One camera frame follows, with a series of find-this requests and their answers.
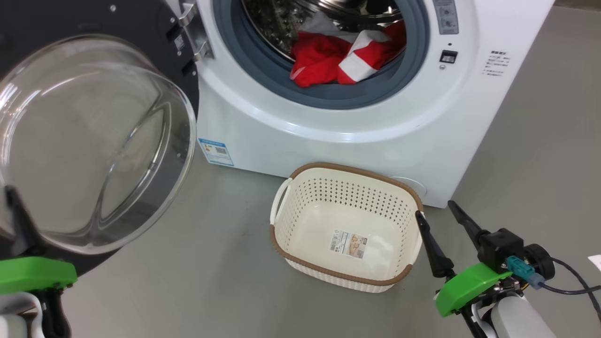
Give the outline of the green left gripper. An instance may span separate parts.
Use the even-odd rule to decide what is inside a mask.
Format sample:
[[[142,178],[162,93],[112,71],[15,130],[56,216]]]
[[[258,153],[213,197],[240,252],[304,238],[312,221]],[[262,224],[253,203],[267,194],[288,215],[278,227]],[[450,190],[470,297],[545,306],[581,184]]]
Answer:
[[[77,270],[73,264],[41,257],[44,255],[44,240],[17,189],[5,186],[5,197],[15,231],[11,248],[15,258],[0,261],[0,293],[64,289],[76,283]]]

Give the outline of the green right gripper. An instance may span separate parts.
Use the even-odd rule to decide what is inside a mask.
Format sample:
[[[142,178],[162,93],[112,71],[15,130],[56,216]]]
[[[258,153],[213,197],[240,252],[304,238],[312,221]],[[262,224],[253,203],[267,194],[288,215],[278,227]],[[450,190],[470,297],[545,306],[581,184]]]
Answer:
[[[480,238],[488,235],[489,231],[479,227],[455,201],[449,200],[448,208],[456,222],[464,227],[474,247],[480,249]],[[486,263],[481,262],[467,268],[460,274],[455,274],[453,262],[444,255],[432,236],[430,225],[424,213],[420,210],[416,211],[415,219],[425,247],[431,273],[435,278],[446,278],[444,286],[436,295],[436,308],[440,316],[447,317],[459,312],[463,306],[470,304],[501,280],[509,278],[509,285],[513,289],[521,289],[519,282],[512,278],[512,272],[503,268],[502,264],[489,267]]]

